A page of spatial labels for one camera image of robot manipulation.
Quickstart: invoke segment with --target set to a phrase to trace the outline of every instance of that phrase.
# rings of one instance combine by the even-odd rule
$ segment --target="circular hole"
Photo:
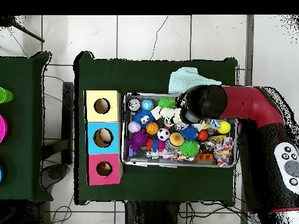
[[[96,165],[96,172],[102,177],[107,177],[112,172],[112,167],[109,162],[100,162]]]
[[[108,113],[108,111],[110,110],[110,103],[105,98],[97,99],[95,101],[95,104],[93,105],[93,108],[97,113],[105,114]]]
[[[107,148],[112,143],[112,140],[112,132],[107,128],[98,129],[93,135],[93,141],[100,148]]]

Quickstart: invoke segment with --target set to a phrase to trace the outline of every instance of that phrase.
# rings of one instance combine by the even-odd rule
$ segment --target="black and white ball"
[[[169,138],[170,135],[171,134],[169,133],[169,130],[165,129],[165,128],[161,128],[157,132],[158,139],[163,141],[163,142],[165,142]]]

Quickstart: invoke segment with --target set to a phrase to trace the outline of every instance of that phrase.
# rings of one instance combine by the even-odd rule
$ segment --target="green cup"
[[[0,87],[0,104],[11,102],[13,100],[13,93],[7,89]]]

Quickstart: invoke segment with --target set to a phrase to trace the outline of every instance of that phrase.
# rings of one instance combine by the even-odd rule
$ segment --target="orange ball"
[[[205,141],[208,138],[208,133],[202,129],[198,134],[197,134],[197,139],[199,141]]]
[[[152,122],[147,125],[146,129],[147,129],[147,133],[149,133],[150,135],[155,135],[159,130],[159,126],[157,123]]]

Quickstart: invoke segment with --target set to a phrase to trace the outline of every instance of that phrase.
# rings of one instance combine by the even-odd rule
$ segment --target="red ball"
[[[198,134],[197,134],[197,139],[199,141],[205,141],[208,138],[208,132],[206,132],[204,129],[202,129]]]

